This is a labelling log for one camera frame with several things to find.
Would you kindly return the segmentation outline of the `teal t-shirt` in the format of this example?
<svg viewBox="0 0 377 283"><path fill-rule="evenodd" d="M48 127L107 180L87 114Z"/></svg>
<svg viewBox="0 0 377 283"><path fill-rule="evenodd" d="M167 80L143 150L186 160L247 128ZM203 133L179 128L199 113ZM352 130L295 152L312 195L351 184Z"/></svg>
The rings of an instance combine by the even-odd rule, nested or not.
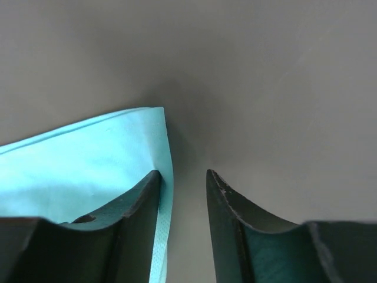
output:
<svg viewBox="0 0 377 283"><path fill-rule="evenodd" d="M167 278L174 176L164 109L103 114L1 147L1 215L71 222L158 170L150 282Z"/></svg>

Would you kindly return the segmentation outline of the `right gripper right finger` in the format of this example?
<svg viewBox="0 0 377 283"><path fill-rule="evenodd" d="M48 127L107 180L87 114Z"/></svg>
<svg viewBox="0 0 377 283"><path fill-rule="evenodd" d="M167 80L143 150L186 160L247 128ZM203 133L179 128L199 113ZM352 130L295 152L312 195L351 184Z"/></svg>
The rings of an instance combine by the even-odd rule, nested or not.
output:
<svg viewBox="0 0 377 283"><path fill-rule="evenodd" d="M375 282L376 224L300 225L257 206L214 170L206 198L217 282Z"/></svg>

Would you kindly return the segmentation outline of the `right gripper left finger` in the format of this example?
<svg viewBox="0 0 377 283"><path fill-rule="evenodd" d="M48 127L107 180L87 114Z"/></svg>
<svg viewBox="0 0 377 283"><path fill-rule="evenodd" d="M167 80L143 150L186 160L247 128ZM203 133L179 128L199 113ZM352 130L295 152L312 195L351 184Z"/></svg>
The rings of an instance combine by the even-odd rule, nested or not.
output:
<svg viewBox="0 0 377 283"><path fill-rule="evenodd" d="M148 282L160 190L153 170L71 223L1 218L1 281Z"/></svg>

